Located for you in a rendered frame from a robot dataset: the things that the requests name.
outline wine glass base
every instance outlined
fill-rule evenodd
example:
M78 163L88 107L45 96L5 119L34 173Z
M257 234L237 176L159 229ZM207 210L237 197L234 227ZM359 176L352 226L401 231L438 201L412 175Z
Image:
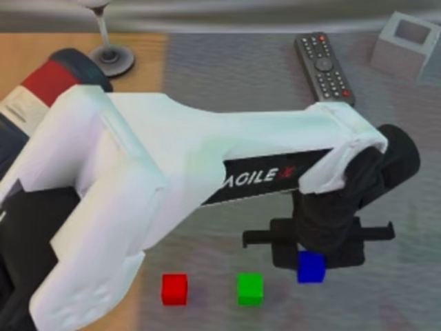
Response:
M135 64L133 52L123 45L110 45L108 49L99 46L89 53L89 58L109 78L125 74Z

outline green cube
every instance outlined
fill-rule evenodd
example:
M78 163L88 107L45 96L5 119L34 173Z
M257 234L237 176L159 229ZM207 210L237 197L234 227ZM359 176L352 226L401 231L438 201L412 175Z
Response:
M257 306L263 301L263 278L261 274L239 273L237 275L238 305Z

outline robotic arm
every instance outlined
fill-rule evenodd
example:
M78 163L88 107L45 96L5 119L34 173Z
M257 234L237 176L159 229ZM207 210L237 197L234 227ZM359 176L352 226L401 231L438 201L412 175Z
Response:
M75 85L0 183L0 330L78 330L195 209L297 189L314 206L366 150L382 158L388 138L345 103L216 114Z

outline wooden surface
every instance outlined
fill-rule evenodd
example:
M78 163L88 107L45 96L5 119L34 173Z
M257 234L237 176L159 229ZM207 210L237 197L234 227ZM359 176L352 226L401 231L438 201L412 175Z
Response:
M129 46L136 65L125 76L112 81L115 92L157 92L162 86L164 34L111 34L112 43ZM19 85L48 56L61 48L88 53L99 45L99 34L0 34L0 98ZM141 270L124 300L108 315L83 331L138 331Z

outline wine glass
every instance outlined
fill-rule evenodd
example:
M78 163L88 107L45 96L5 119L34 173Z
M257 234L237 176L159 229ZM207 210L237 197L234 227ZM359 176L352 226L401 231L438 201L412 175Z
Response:
M135 63L133 52L124 45L114 45L109 42L109 35L105 26L104 9L112 0L75 0L78 4L93 11L98 22L99 31L103 38L103 44L95 48L89 57L104 74L111 78L121 76Z

